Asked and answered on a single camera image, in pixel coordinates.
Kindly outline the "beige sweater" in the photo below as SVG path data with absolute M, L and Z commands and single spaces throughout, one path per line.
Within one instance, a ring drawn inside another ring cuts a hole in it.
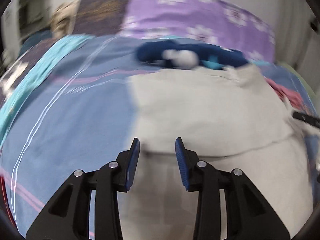
M 175 140 L 215 168 L 239 168 L 294 236 L 313 210 L 305 139 L 319 130 L 292 118 L 254 65 L 163 69 L 129 78 L 141 143 L 132 192 L 120 202 L 125 239 L 191 239 L 197 196 L 181 183 Z

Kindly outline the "pink garment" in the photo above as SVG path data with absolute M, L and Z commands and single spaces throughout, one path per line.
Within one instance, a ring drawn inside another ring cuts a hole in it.
M 303 109 L 304 102 L 298 92 L 279 85 L 271 79 L 265 78 L 265 80 L 273 88 L 273 90 L 282 101 L 285 101 L 285 99 L 287 99 L 292 107 L 296 109 Z

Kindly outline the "blue striped bed sheet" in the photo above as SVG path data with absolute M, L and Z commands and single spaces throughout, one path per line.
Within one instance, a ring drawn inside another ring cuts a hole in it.
M 131 137 L 136 107 L 129 78 L 167 69 L 137 60 L 143 44 L 120 36 L 67 36 L 41 55 L 4 103 L 1 171 L 23 236 L 74 171 L 98 170 L 137 138 Z M 318 139 L 307 136 L 305 143 L 314 208 Z

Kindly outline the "navy star fleece garment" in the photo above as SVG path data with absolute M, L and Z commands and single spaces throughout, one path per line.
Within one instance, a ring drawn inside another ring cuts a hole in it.
M 222 70 L 225 66 L 238 68 L 248 64 L 242 52 L 207 43 L 181 44 L 174 40 L 146 42 L 136 52 L 143 63 L 161 63 L 165 68 L 189 70 L 201 66 Z

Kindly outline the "purple floral bed cover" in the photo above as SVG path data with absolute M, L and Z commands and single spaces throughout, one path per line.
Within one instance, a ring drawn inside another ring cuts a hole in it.
M 140 39 L 186 37 L 273 62 L 273 29 L 259 17 L 223 0 L 129 0 L 120 35 Z

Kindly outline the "beige cushion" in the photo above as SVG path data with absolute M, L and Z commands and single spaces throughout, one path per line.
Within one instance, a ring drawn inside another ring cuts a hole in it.
M 53 38 L 61 39 L 73 32 L 79 4 L 79 0 L 74 0 L 70 3 L 62 3 L 53 12 L 50 20 L 50 29 Z

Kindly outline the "dark tree pattern pillow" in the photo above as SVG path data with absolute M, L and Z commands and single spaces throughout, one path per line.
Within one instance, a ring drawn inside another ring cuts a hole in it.
M 121 28 L 127 3 L 128 0 L 81 0 L 72 33 L 116 34 Z

